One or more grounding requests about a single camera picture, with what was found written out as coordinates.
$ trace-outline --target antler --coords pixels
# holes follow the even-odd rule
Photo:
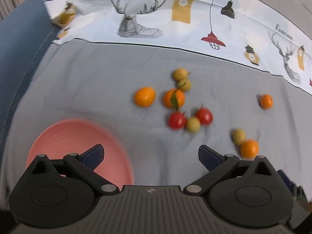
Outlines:
[[[270,40],[272,41],[273,45],[277,47],[277,49],[283,54],[283,51],[282,49],[280,48],[279,44],[278,44],[278,40],[275,42],[274,39],[273,39],[273,36],[276,34],[277,32],[273,33],[272,36],[270,35],[270,33],[268,32],[269,34],[269,38]]]
[[[122,9],[122,7],[120,7],[120,0],[117,0],[116,5],[114,4],[113,0],[110,0],[115,8],[115,10],[119,13],[119,14],[125,14],[125,10],[127,8],[127,4],[124,6],[124,9]]]
[[[148,13],[152,13],[156,10],[158,10],[161,6],[163,6],[163,4],[165,3],[166,0],[164,0],[161,5],[158,5],[158,0],[155,0],[155,4],[154,6],[151,6],[151,8],[149,10],[147,10],[147,6],[146,3],[144,3],[144,10],[141,11],[139,14],[148,14]]]
[[[293,55],[293,53],[294,53],[294,49],[291,47],[291,50],[289,51],[288,47],[287,47],[287,52],[285,53],[285,56]]]

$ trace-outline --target tomato leaf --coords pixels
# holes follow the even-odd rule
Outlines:
[[[177,102],[177,94],[176,94],[176,92],[177,92],[177,91],[174,91],[174,92],[172,93],[172,96],[171,96],[170,101],[171,101],[171,104],[172,104],[173,109],[175,109],[175,110],[177,111],[177,110],[179,110],[179,104],[178,104],[178,102]]]

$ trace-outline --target metal screw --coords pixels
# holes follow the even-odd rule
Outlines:
[[[103,192],[113,192],[117,189],[117,187],[113,184],[102,185],[101,189]]]
[[[202,188],[198,185],[189,185],[186,187],[186,190],[191,193],[198,193],[202,190]]]

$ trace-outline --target blue fabric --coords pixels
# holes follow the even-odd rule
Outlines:
[[[26,0],[0,23],[0,167],[16,107],[58,28],[42,0]]]

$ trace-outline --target deer head print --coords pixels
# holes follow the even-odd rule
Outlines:
[[[117,13],[124,15],[121,24],[119,26],[117,34],[120,37],[124,38],[145,38],[145,39],[155,39],[160,36],[163,36],[163,32],[159,29],[147,28],[137,23],[137,15],[149,14],[154,11],[157,11],[163,4],[166,2],[164,0],[159,4],[158,0],[154,0],[155,3],[149,9],[147,9],[146,3],[144,3],[144,9],[137,13],[137,15],[128,15],[126,14],[127,4],[122,8],[120,6],[120,1],[117,0],[114,4],[113,0],[110,0]]]
[[[284,62],[284,69],[287,73],[287,75],[290,77],[290,79],[294,82],[294,83],[298,83],[300,84],[300,76],[298,73],[296,73],[295,71],[293,71],[289,65],[288,65],[288,61],[289,61],[289,56],[293,55],[294,54],[294,50],[295,48],[292,48],[291,47],[291,44],[290,44],[290,50],[288,49],[288,47],[286,48],[286,52],[285,54],[283,53],[283,50],[282,48],[279,46],[278,44],[278,40],[275,41],[273,39],[274,35],[276,34],[277,32],[273,33],[272,35],[270,35],[269,33],[269,38],[270,40],[272,41],[273,45],[278,49],[278,53],[283,57],[283,62]]]

